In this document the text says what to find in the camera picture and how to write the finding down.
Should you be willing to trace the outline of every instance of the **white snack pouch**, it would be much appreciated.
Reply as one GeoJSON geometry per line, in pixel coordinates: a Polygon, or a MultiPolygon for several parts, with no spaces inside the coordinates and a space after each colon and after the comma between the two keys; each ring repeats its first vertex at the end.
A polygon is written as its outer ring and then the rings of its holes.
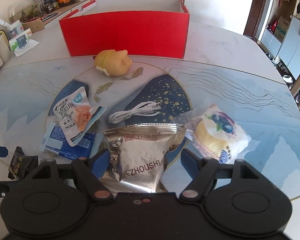
{"type": "Polygon", "coordinates": [[[201,106],[177,116],[172,122],[184,124],[186,137],[203,157],[231,163],[249,145],[251,138],[216,105],[201,106]]]}
{"type": "Polygon", "coordinates": [[[70,146],[77,145],[106,107],[91,107],[84,87],[56,103],[53,112],[70,146]]]}

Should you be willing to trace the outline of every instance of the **open cardboard box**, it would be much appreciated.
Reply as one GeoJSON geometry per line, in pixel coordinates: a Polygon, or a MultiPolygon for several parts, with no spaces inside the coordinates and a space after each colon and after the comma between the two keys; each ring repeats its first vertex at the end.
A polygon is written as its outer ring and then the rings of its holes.
{"type": "Polygon", "coordinates": [[[93,0],[59,23],[71,56],[126,49],[183,58],[189,12],[183,0],[93,0]]]}

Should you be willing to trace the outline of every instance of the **barcode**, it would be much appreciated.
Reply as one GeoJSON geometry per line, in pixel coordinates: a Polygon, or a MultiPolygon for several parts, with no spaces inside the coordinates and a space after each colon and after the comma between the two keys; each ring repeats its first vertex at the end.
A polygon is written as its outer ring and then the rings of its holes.
{"type": "Polygon", "coordinates": [[[89,148],[90,141],[89,141],[88,139],[82,138],[82,139],[80,140],[80,142],[78,142],[77,145],[78,145],[78,146],[81,146],[81,147],[84,147],[84,148],[89,148]]]}

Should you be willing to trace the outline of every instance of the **white tube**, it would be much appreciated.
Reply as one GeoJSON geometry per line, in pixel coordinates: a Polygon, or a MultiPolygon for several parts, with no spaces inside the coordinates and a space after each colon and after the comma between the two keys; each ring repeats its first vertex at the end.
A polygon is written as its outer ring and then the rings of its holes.
{"type": "Polygon", "coordinates": [[[6,28],[11,26],[9,23],[7,23],[5,20],[2,20],[2,19],[0,19],[0,25],[4,26],[6,28]]]}

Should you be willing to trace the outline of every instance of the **plastic terrarium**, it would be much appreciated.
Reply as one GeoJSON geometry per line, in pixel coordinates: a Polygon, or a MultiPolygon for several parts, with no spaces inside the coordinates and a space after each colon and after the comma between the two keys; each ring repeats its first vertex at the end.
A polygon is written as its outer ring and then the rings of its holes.
{"type": "Polygon", "coordinates": [[[8,18],[10,23],[17,20],[26,23],[43,15],[38,0],[21,0],[9,6],[8,18]]]}

